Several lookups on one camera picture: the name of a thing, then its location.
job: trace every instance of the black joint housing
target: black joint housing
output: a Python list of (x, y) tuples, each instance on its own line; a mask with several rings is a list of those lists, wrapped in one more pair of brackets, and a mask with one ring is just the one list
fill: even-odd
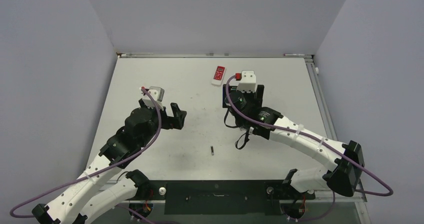
[[(348, 145), (344, 144), (343, 147), (345, 156), (364, 167), (364, 156), (359, 143), (351, 140)], [(345, 197), (352, 197), (360, 181), (362, 170), (344, 158), (337, 159), (335, 162), (338, 165), (334, 171), (329, 171), (322, 178), (327, 181), (327, 186), (334, 192)]]
[[(110, 161), (109, 165), (118, 163), (146, 147), (159, 128), (159, 117), (156, 109), (148, 108), (143, 99), (140, 99), (138, 103), (140, 108), (132, 110), (129, 117), (125, 119), (125, 126), (109, 138), (100, 149), (98, 155), (107, 157)], [(181, 130), (184, 127), (187, 112), (180, 110), (176, 103), (171, 103), (171, 108), (174, 116), (167, 116), (165, 107), (159, 111), (162, 120), (161, 128)], [(118, 167), (124, 169), (128, 164), (130, 164), (130, 161), (122, 163)]]
[(150, 188), (150, 181), (143, 172), (139, 170), (129, 171), (125, 177), (134, 182), (134, 186), (138, 188), (136, 196), (139, 198), (148, 197)]
[(59, 219), (53, 220), (50, 215), (47, 213), (49, 210), (49, 206), (46, 204), (38, 204), (36, 205), (31, 213), (34, 215), (35, 219), (40, 224), (60, 224), (61, 221)]

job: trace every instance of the white table surface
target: white table surface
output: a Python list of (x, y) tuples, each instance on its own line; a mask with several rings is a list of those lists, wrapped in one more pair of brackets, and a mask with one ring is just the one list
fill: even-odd
[[(244, 149), (237, 150), (234, 142), (243, 132), (224, 126), (222, 87), (211, 85), (217, 66), (227, 69), (224, 83), (236, 72), (254, 70), (257, 84), (265, 85), (264, 107), (326, 136), (303, 58), (120, 58), (88, 163), (139, 107), (139, 87), (158, 86), (165, 89), (162, 103), (168, 115), (172, 115), (171, 102), (187, 111), (184, 128), (162, 130), (126, 171), (139, 169), (150, 180), (277, 180), (291, 169), (320, 165), (282, 143), (258, 136), (251, 135)], [(234, 124), (233, 116), (228, 116), (227, 123)]]

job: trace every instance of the metal frame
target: metal frame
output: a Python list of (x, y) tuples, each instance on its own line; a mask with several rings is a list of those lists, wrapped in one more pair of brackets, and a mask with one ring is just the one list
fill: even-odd
[[(310, 81), (312, 83), (312, 87), (313, 87), (313, 91), (315, 93), (315, 97), (316, 97), (316, 101), (318, 103), (318, 107), (319, 107), (319, 112), (321, 113), (321, 118), (322, 121), (324, 123), (324, 128), (325, 128), (325, 132), (327, 133), (327, 136), (330, 137), (333, 140), (337, 140), (337, 135), (336, 135), (336, 131), (334, 129), (334, 125), (333, 122), (331, 120), (331, 116), (330, 116), (330, 112), (329, 109), (327, 107), (327, 103), (326, 100), (324, 99), (324, 95), (323, 95), (323, 91), (321, 89), (321, 85), (320, 82), (318, 80), (318, 74), (316, 71), (316, 67), (314, 64), (314, 60), (310, 60), (310, 61), (306, 61), (306, 68), (307, 71), (309, 73), (309, 77), (310, 77)], [(362, 186), (362, 182), (359, 181), (358, 184), (359, 189), (363, 190), (364, 187)], [(328, 196), (328, 190), (325, 190), (323, 193), (317, 193), (315, 192), (315, 195), (317, 196), (317, 199), (322, 198), (322, 196), (326, 196), (325, 199), (328, 202), (328, 198), (330, 198)], [(371, 219), (370, 219), (370, 215), (368, 214), (368, 210), (367, 210), (367, 206), (366, 206), (366, 202), (367, 202), (367, 197), (365, 194), (363, 193), (358, 193), (355, 192), (355, 195), (353, 197), (345, 197), (345, 198), (354, 198), (354, 202), (355, 202), (355, 206), (356, 206), (356, 211), (360, 220), (360, 223), (362, 224), (371, 224)], [(342, 201), (340, 198), (337, 198), (336, 196), (336, 200), (338, 202)]]

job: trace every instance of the screw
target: screw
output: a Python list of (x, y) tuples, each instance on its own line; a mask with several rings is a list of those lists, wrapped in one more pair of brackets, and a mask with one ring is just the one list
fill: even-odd
[(159, 194), (161, 196), (165, 195), (167, 193), (167, 189), (165, 187), (161, 187), (159, 188)]
[(269, 186), (267, 189), (266, 189), (266, 193), (268, 193), (269, 195), (271, 195), (271, 193), (273, 193), (274, 192), (274, 188), (272, 187), (272, 186)]

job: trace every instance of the white arm segment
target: white arm segment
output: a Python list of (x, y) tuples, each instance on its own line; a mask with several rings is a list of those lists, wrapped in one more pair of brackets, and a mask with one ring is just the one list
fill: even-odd
[(241, 80), (237, 85), (237, 91), (242, 93), (254, 93), (256, 91), (256, 75), (253, 70), (241, 72)]
[(290, 185), (300, 193), (328, 189), (327, 181), (323, 179), (326, 173), (327, 169), (324, 166), (298, 170), (291, 178)]
[[(327, 139), (310, 130), (302, 129), (302, 125), (298, 125), (292, 122), (285, 116), (283, 118), (277, 119), (274, 125), (279, 127), (288, 127), (290, 129), (294, 129), (294, 130), (298, 130), (298, 131), (310, 134), (320, 140), (324, 140), (325, 143), (327, 143), (328, 145), (330, 145), (337, 151), (341, 153), (345, 152), (345, 149), (342, 147), (342, 144), (344, 144), (343, 142)], [(312, 140), (309, 137), (300, 135), (298, 134), (298, 132), (293, 133), (293, 132), (288, 132), (285, 130), (276, 129), (269, 133), (269, 139), (275, 142), (284, 143), (298, 150), (299, 152), (302, 152), (310, 156), (317, 162), (321, 163), (327, 170), (331, 172), (334, 171), (334, 169), (337, 167), (335, 160), (341, 158), (339, 155), (332, 152), (327, 147), (321, 145), (319, 142)]]
[[(78, 178), (88, 176), (106, 168), (110, 162), (104, 155), (96, 155), (92, 163)], [(46, 205), (49, 207), (47, 211), (48, 215), (52, 220), (59, 219), (60, 224), (72, 224), (92, 196), (120, 171), (121, 168), (114, 167), (97, 176), (89, 177), (87, 180), (69, 186), (61, 195)]]
[(137, 189), (131, 179), (124, 178), (117, 184), (95, 195), (81, 210), (81, 215), (87, 216), (84, 224), (92, 223), (100, 215), (117, 204), (133, 198), (136, 195)]

